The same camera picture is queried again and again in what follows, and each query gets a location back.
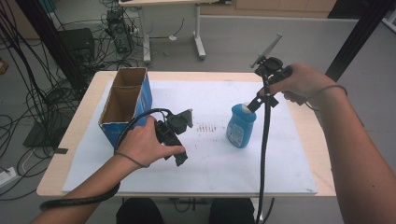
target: blue bottle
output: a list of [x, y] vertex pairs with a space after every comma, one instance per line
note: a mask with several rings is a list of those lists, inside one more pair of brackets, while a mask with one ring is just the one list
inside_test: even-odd
[[257, 116], [252, 113], [247, 105], [234, 105], [231, 109], [233, 116], [227, 126], [226, 135], [228, 140], [236, 147], [242, 148], [248, 144], [253, 123]]

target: bottle cap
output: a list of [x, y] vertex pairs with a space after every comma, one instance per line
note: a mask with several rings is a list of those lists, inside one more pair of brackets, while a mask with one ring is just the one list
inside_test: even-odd
[[245, 102], [242, 104], [242, 111], [244, 113], [251, 113], [251, 111], [248, 109], [248, 104], [249, 104], [249, 102]]

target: white label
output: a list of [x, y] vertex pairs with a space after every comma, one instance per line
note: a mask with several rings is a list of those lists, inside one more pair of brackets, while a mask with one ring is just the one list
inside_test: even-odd
[[240, 126], [231, 123], [227, 127], [227, 137], [230, 139], [230, 141], [236, 145], [237, 147], [240, 147], [242, 144], [242, 140], [244, 140], [244, 129], [241, 128]]

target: power strip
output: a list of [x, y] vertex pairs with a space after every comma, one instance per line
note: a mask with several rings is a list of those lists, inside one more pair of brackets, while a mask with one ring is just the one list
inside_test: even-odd
[[15, 179], [18, 179], [17, 174], [15, 173], [14, 167], [10, 167], [6, 171], [0, 173], [0, 189], [5, 185], [11, 183]]

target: open cardboard box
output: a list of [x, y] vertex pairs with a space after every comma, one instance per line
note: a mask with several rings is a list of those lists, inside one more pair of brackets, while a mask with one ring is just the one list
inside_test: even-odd
[[[105, 108], [99, 118], [99, 126], [114, 147], [128, 122], [151, 109], [152, 96], [147, 69], [121, 68], [107, 96]], [[136, 125], [145, 125], [140, 119]]]

